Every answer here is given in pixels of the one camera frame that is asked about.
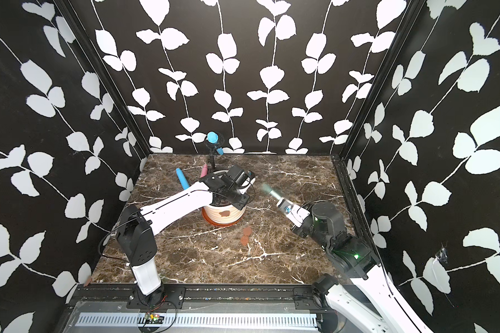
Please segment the cream ceramic pot with soil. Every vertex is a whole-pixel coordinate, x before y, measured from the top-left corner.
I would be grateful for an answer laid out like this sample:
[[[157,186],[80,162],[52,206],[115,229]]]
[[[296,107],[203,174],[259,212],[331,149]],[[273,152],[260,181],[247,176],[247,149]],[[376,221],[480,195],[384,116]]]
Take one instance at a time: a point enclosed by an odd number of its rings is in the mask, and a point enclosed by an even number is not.
[[[256,176],[254,173],[246,171],[238,165],[233,165],[227,170],[209,173],[205,177],[200,178],[199,181],[204,183],[213,193],[212,203],[202,208],[204,219],[217,227],[232,226],[239,222],[243,217],[247,205],[242,210],[237,210],[233,205],[225,201],[223,197],[218,195],[218,189],[233,183],[242,186],[250,185],[251,189],[254,185],[255,178]]]

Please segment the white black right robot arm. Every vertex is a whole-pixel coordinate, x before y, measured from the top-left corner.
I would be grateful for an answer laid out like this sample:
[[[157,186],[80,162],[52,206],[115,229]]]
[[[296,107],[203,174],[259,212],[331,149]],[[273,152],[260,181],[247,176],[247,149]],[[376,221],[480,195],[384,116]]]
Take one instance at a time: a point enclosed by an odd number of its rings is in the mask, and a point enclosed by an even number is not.
[[[363,240],[347,232],[344,216],[330,202],[304,206],[289,203],[281,210],[292,231],[319,245],[349,285],[321,277],[313,298],[345,320],[346,332],[430,332],[430,328],[390,283],[380,259]]]

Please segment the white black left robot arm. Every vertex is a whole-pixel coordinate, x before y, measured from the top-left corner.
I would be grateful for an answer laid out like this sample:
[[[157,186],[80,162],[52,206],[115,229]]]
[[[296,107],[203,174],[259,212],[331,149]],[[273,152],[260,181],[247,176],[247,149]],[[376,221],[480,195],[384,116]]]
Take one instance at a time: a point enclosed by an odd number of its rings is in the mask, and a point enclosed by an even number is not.
[[[126,255],[140,293],[150,296],[162,288],[155,255],[155,236],[188,214],[201,210],[213,226],[227,227],[243,217],[256,179],[255,173],[233,165],[226,171],[208,173],[183,191],[157,203],[123,210],[116,239]]]

